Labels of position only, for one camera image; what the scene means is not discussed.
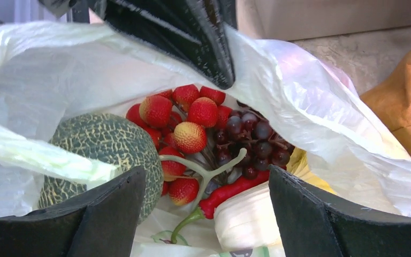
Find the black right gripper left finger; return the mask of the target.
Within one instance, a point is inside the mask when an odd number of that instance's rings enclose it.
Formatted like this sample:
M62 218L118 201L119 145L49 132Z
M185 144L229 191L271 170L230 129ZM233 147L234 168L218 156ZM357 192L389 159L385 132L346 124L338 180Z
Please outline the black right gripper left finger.
M58 205L0 217L0 256L130 256L145 179L135 167Z

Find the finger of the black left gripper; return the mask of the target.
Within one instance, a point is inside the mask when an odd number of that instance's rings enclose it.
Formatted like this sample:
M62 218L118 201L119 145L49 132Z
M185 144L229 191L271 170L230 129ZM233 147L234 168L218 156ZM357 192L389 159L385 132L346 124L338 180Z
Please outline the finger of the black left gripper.
M235 82L225 26L237 27L235 1L85 1L116 32L173 57L220 89Z

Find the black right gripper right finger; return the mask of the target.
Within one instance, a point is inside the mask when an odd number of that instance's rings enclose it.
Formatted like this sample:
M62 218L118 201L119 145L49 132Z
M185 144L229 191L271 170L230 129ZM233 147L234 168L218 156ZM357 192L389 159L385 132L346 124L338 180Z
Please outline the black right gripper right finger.
M286 256L411 257L411 217L353 203L274 165L269 190Z

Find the green plastic grocery bag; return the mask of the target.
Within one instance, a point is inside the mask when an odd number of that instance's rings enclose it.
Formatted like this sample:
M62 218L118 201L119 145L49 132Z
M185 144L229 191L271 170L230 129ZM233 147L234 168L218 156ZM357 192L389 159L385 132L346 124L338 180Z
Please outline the green plastic grocery bag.
M306 151L313 174L336 196L411 217L411 158L352 90L344 74L300 47L252 40L228 28L235 84L227 93L254 107ZM48 145L63 120L120 112L151 93L204 83L188 66L131 41L105 24L37 21L0 25L0 217L36 209L44 175L99 186L117 171ZM221 256L210 228L188 229L187 246L151 243L157 211L138 229L134 256Z

